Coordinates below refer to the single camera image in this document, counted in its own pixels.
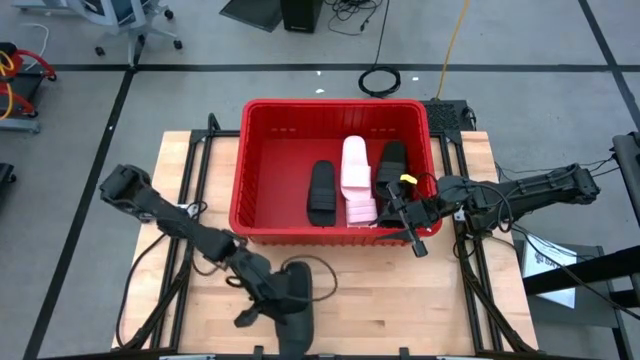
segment black box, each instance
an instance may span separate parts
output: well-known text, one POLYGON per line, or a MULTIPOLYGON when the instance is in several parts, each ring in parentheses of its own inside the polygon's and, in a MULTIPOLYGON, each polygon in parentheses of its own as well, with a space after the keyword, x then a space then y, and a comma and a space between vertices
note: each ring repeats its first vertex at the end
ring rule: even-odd
POLYGON ((312 33, 316 29, 322 0, 280 0, 284 28, 312 33))

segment yellow cable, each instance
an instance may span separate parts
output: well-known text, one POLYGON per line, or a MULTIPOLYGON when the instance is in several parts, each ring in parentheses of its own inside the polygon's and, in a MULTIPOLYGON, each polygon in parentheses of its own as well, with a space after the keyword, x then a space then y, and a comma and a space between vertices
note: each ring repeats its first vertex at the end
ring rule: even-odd
POLYGON ((453 48, 453 43, 456 42, 456 36, 458 36, 458 30, 460 30, 462 19, 464 19, 464 15, 467 13, 467 9, 469 8, 470 3, 471 3, 471 0, 464 0, 464 6, 462 7, 462 11, 460 12, 458 23, 456 24, 455 30, 453 30, 453 35, 451 36, 451 41, 449 42, 449 49, 447 49, 447 56, 444 58, 444 64, 442 65, 442 72, 440 73, 440 85, 438 85, 436 100, 440 100, 440 92, 442 91, 442 85, 444 84, 444 75, 447 73, 447 64, 449 63, 449 56, 451 56, 451 49, 453 48))
MULTIPOLYGON (((9 67, 7 67, 2 62, 0 62, 0 74, 2 74, 2 76, 6 76, 7 73, 5 72, 5 70, 13 71, 13 61, 11 61, 9 55, 7 55, 4 51, 0 51, 0 55, 2 55, 2 57, 4 57, 9 64, 9 67)), ((7 83, 7 95, 9 96, 9 105, 7 106, 7 111, 5 111, 4 115, 0 116, 0 120, 4 120, 9 117, 9 114, 11 114, 11 110, 13 110, 13 92, 9 83, 7 83)))

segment wooden table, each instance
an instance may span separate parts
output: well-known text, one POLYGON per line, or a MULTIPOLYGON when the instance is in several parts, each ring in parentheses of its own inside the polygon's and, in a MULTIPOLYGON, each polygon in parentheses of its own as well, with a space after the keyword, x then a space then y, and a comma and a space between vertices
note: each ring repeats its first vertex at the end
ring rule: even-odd
MULTIPOLYGON (((188 139, 189 132, 166 132, 160 147, 153 186, 172 202, 178 198, 188 139)), ((466 132, 463 141, 470 177, 496 181, 487 134, 466 132)), ((439 149, 437 140, 432 140, 437 177, 444 175, 439 149)), ((209 208, 201 216, 205 225, 229 228, 237 151, 237 138, 213 141, 204 195, 209 208)), ((449 152, 452 166, 457 170, 455 148, 451 146, 449 152)), ((195 193, 199 156, 194 163, 190 194, 195 193)), ((143 225, 135 257, 158 235, 155 225, 143 225)), ((496 236, 511 241, 510 234, 496 232, 496 236)), ((274 268, 289 256, 313 254, 328 261, 336 270, 340 286, 337 294, 314 303, 315 339, 310 354, 394 355, 399 347, 409 347, 415 355, 472 355, 460 265, 451 251, 454 240, 452 221, 445 219, 440 232, 426 239, 429 255, 421 259, 415 258, 409 247, 251 244, 249 248, 270 259, 274 268)), ((141 262, 133 276, 121 327, 123 339, 131 338, 158 300, 168 246, 168 240, 161 243, 141 262)), ((536 347, 514 250, 491 240, 485 241, 484 249, 496 305, 524 341, 536 347)), ((196 262, 204 269, 212 266, 199 254, 196 262)), ((314 294, 326 293, 332 286, 330 274, 315 262, 309 264, 313 270, 314 294)), ((263 345, 265 353, 276 353, 272 320, 260 316, 249 328, 238 329, 233 325, 233 319, 249 304, 245 291, 227 286, 223 274, 202 277, 193 272, 179 351, 246 354, 252 353, 255 345, 263 345)), ((478 309, 484 346, 491 348, 486 313, 479 302, 478 309)), ((167 325, 161 345, 169 343, 173 315, 171 308, 165 319, 167 325)))

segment office chair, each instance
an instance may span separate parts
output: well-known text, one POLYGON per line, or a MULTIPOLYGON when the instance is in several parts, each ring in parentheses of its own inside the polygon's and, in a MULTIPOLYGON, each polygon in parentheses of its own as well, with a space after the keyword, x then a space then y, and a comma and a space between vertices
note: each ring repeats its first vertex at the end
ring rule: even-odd
MULTIPOLYGON (((144 43, 147 34, 159 35, 173 39, 173 46, 180 50, 182 42, 176 34, 153 27, 153 19, 164 14, 167 20, 173 19, 173 12, 160 0, 67 0, 67 6, 90 22, 107 28, 100 40, 108 35, 120 35, 124 32, 129 37, 128 62, 131 67, 136 42, 144 43)), ((98 56, 105 54, 100 46, 95 48, 98 56)))

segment gray floor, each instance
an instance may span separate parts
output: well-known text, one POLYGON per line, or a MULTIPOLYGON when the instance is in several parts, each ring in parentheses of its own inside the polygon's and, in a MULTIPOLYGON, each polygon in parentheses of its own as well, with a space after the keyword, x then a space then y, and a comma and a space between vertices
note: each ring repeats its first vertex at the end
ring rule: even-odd
MULTIPOLYGON (((375 57, 382 11, 360 37, 326 29, 328 11, 314 35, 272 34, 217 14, 225 1, 168 1, 174 23, 158 26, 180 34, 184 50, 149 38, 145 64, 368 63, 375 57)), ((590 0, 620 64, 640 64, 640 4, 590 0)), ((462 1, 394 1, 381 62, 441 63, 462 1)), ((101 30, 77 18, 20 13, 0 4, 0 34, 38 51, 38 22, 51 29, 45 57, 57 64, 126 62, 126 46, 115 41, 107 56, 93 53, 101 30)), ((354 20, 346 27, 357 28, 354 20)), ((606 64, 575 0, 474 1, 461 28, 452 63, 606 64)), ((103 175, 115 164, 153 172, 161 135, 205 125, 215 112, 221 125, 237 129, 244 104, 254 98, 362 98, 359 72, 140 72, 135 75, 103 175)), ((118 92, 121 72, 62 72, 45 82, 39 135, 0 132, 0 162, 17 166, 16 183, 0 216, 0 329, 3 358, 24 352, 49 285, 98 143, 118 92)), ((435 95, 438 72, 403 72, 398 98, 435 95)), ((625 73, 640 93, 640 74, 625 73)), ((372 77, 382 87, 384 76, 372 77)), ((451 72, 442 98, 467 99, 479 128, 487 130, 496 160, 511 169, 590 162, 609 156, 610 139, 636 129, 610 73, 451 72)), ((557 242, 601 244, 606 251, 637 245, 638 226, 617 173, 598 178, 602 195, 585 207, 555 206, 523 219, 530 230, 557 242), (593 217, 600 222, 586 222, 593 217)), ((69 275, 40 356, 108 350, 117 307, 139 226, 94 198, 69 275)), ((640 326, 626 321, 630 338, 640 326)), ((540 347, 553 354, 615 358, 608 331, 536 323, 540 347)), ((635 344, 640 356, 640 345, 635 344)))

